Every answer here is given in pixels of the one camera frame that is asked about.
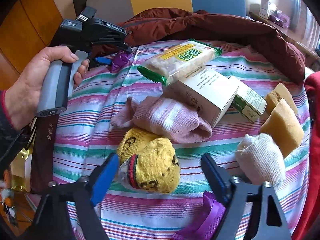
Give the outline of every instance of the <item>metal screw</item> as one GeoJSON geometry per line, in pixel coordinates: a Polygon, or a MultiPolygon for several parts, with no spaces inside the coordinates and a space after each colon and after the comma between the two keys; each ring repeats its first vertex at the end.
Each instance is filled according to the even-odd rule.
{"type": "Polygon", "coordinates": [[[232,177],[231,177],[231,181],[232,181],[233,183],[239,183],[239,182],[240,182],[240,179],[239,179],[238,177],[236,177],[236,176],[232,176],[232,177]]]}
{"type": "Polygon", "coordinates": [[[49,187],[54,187],[54,186],[57,186],[58,185],[58,183],[55,181],[55,180],[52,180],[52,181],[50,181],[49,183],[48,183],[48,186],[49,187]]]}
{"type": "Polygon", "coordinates": [[[79,178],[80,182],[88,182],[89,181],[89,177],[88,176],[82,176],[79,178]]]}
{"type": "Polygon", "coordinates": [[[265,181],[262,185],[265,187],[272,187],[272,184],[269,181],[265,181]]]}

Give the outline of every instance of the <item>red fabric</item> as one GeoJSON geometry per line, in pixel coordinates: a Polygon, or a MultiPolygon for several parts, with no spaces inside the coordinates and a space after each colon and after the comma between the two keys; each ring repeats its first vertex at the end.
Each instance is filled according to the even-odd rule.
{"type": "Polygon", "coordinates": [[[1,97],[1,106],[2,106],[3,112],[4,112],[7,120],[10,122],[10,124],[11,124],[12,127],[13,127],[12,120],[11,120],[9,114],[8,114],[8,110],[7,110],[7,108],[5,107],[5,103],[4,103],[4,96],[5,96],[5,93],[6,93],[6,92],[7,92],[7,90],[4,90],[4,91],[1,92],[1,96],[0,96],[0,97],[1,97]]]}
{"type": "Polygon", "coordinates": [[[301,240],[320,214],[320,72],[311,74],[305,81],[308,98],[314,100],[315,122],[310,140],[310,174],[306,203],[301,218],[292,235],[293,240],[301,240]]]}
{"type": "Polygon", "coordinates": [[[138,155],[132,155],[132,157],[129,159],[129,167],[128,167],[128,178],[130,185],[133,188],[139,188],[139,185],[136,180],[136,166],[137,166],[137,160],[138,160],[138,155]]]}

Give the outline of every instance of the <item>rolled sock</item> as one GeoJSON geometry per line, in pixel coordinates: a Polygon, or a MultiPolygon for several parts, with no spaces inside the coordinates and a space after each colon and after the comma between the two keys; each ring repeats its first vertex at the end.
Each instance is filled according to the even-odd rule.
{"type": "Polygon", "coordinates": [[[111,125],[129,128],[133,125],[178,143],[202,142],[212,136],[210,124],[197,111],[169,98],[147,96],[140,104],[128,97],[111,125]]]}
{"type": "Polygon", "coordinates": [[[117,149],[120,165],[131,156],[141,152],[151,141],[157,138],[160,138],[160,136],[139,128],[131,128],[124,135],[117,149]]]}
{"type": "Polygon", "coordinates": [[[119,169],[121,184],[134,191],[168,194],[180,181],[180,167],[168,138],[150,141],[119,169]]]}
{"type": "Polygon", "coordinates": [[[269,181],[278,190],[285,180],[284,160],[279,147],[271,136],[245,135],[235,151],[241,170],[253,184],[269,181]]]}

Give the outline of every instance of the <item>human hand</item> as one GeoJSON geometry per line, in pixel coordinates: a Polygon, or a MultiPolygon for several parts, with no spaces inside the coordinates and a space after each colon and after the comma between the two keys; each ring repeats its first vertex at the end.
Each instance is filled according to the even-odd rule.
{"type": "MultiPolygon", "coordinates": [[[[7,114],[16,130],[21,130],[36,116],[40,92],[49,65],[54,60],[73,63],[79,58],[68,47],[57,46],[42,49],[28,63],[18,80],[5,93],[7,114]]],[[[89,60],[81,63],[73,76],[75,87],[79,86],[88,71],[89,60]]]]}

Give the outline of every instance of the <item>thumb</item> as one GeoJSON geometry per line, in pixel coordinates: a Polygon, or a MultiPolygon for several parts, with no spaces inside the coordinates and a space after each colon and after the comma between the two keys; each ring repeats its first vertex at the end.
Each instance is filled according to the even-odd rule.
{"type": "Polygon", "coordinates": [[[71,52],[66,46],[46,47],[41,50],[35,57],[53,62],[61,59],[66,63],[73,63],[78,60],[78,56],[71,52]]]}

